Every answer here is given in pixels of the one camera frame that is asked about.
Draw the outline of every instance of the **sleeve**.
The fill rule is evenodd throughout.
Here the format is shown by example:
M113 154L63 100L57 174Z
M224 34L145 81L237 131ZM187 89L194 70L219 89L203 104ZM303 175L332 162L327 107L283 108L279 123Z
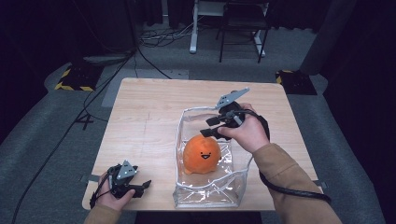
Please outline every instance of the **sleeve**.
M272 184L287 189L321 193L308 174L280 146L269 144L261 147L253 153L253 158L260 172ZM330 205L322 200L269 190L282 223L341 223Z
M117 223L121 212L116 211L107 206L97 204L88 216L85 218L84 224L112 224Z

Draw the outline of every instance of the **orange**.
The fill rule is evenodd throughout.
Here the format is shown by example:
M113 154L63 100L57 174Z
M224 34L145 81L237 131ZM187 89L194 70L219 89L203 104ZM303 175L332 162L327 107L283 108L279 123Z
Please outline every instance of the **orange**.
M206 174L216 171L221 151L218 142L201 134L191 138L183 151L184 173Z

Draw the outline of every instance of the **hand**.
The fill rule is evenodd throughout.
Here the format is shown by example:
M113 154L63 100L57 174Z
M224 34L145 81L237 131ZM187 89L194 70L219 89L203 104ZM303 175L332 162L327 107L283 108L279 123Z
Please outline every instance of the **hand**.
M244 109L254 111L250 104L240 105ZM235 139L242 148L250 153L270 143L262 124L249 114L246 114L245 121L238 128L220 127L218 133Z
M102 179L105 178L105 175L106 173L102 174L102 176L99 178L98 183L102 183ZM102 195L103 193L104 195L98 198L96 204L102 204L119 212L129 201L131 201L132 197L134 196L134 189L131 189L128 192L126 192L126 194L120 199L114 197L109 191L110 191L110 186L108 184L108 178L107 178L98 193L98 196Z

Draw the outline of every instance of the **hazard tape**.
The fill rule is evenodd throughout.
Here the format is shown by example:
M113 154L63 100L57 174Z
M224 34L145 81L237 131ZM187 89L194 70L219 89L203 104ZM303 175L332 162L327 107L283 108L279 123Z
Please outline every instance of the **hazard tape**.
M290 70L280 70L275 73L276 83L282 85L282 76L281 73L293 73Z
M64 85L64 80L67 78L67 76L70 74L71 67L68 67L66 71L61 76L61 79L59 79L58 84L55 86L55 90L65 90L65 91L94 91L92 87L89 86L67 86Z

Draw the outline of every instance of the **forearm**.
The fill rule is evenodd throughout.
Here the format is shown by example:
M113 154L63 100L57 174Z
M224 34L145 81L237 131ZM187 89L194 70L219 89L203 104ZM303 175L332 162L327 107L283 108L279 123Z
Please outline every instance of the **forearm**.
M272 184L286 189L321 193L308 174L281 147L269 144L253 153L260 172ZM283 223L341 223L328 203L270 190Z
M85 218L85 224L112 224L117 223L121 212L107 206L97 204Z

